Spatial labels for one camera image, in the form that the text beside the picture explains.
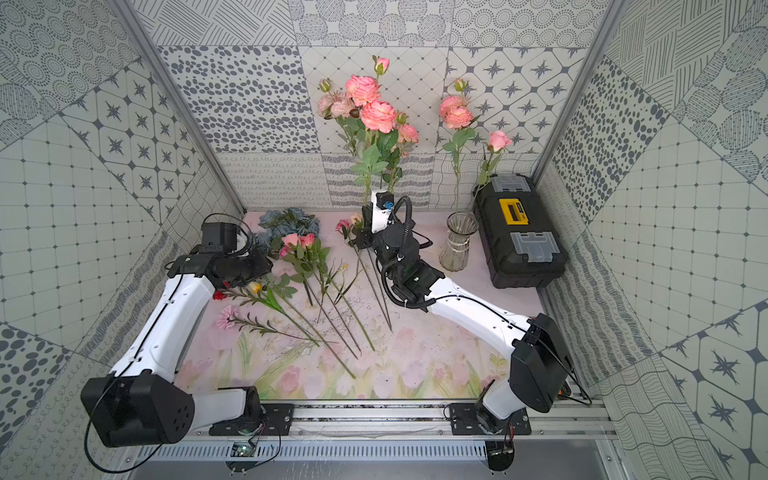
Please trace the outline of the pink carnation spray stem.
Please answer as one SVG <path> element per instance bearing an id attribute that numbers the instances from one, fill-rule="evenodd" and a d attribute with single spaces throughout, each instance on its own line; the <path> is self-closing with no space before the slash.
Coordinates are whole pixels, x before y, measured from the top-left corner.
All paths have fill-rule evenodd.
<path id="1" fill-rule="evenodd" d="M 363 171 L 364 151 L 369 147 L 369 135 L 360 119 L 364 93 L 375 81 L 371 77 L 352 75 L 344 88 L 336 88 L 330 79 L 322 79 L 318 89 L 322 96 L 317 104 L 318 114 L 327 121 L 334 121 L 341 129 L 344 148 L 354 158 L 351 171 L 354 183 L 363 187 L 364 197 L 370 195 L 370 178 Z"/>

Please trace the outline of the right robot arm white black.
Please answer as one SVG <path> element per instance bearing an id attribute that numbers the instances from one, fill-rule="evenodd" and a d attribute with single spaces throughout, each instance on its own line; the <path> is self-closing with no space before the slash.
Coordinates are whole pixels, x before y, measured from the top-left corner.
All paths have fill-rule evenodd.
<path id="1" fill-rule="evenodd" d="M 420 252 L 428 245 L 414 237 L 409 197 L 396 199 L 391 192 L 375 190 L 362 215 L 360 244 L 372 248 L 380 284 L 392 304 L 451 320 L 508 359 L 507 380 L 491 382 L 475 404 L 482 429 L 506 432 L 512 416 L 524 408 L 549 412 L 573 373 L 556 321 L 495 306 L 422 260 Z"/>

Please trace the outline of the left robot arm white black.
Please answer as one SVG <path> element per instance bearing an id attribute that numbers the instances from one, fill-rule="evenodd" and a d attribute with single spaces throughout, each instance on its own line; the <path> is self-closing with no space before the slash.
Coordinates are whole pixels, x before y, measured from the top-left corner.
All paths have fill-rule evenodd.
<path id="1" fill-rule="evenodd" d="M 239 423 L 252 431 L 264 424 L 253 387 L 190 394 L 174 383 L 215 293 L 272 268 L 241 223 L 205 222 L 201 233 L 201 242 L 170 264 L 163 293 L 127 352 L 81 392 L 87 429 L 107 447 L 173 444 L 206 427 Z"/>

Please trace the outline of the pink rose single stem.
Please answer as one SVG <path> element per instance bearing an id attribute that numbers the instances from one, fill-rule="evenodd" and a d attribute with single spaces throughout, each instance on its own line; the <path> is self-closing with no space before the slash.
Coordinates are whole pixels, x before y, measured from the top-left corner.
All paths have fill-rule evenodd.
<path id="1" fill-rule="evenodd" d="M 382 136 L 384 160 L 387 163 L 385 173 L 382 178 L 386 184 L 387 190 L 392 192 L 396 182 L 396 169 L 398 164 L 397 143 L 399 138 L 398 122 L 394 120 L 392 129 L 389 133 Z"/>

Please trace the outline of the large pink peony spray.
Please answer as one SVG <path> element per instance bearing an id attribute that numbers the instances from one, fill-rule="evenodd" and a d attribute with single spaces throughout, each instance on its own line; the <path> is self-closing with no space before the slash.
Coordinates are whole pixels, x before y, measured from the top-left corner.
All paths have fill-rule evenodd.
<path id="1" fill-rule="evenodd" d="M 454 81 L 454 95 L 443 99 L 439 106 L 439 117 L 443 126 L 452 131 L 451 139 L 443 145 L 443 150 L 450 154 L 452 171 L 455 177 L 453 209 L 460 207 L 460 181 L 462 169 L 462 151 L 468 140 L 475 135 L 472 128 L 475 115 L 469 108 L 469 82 L 463 78 Z"/>

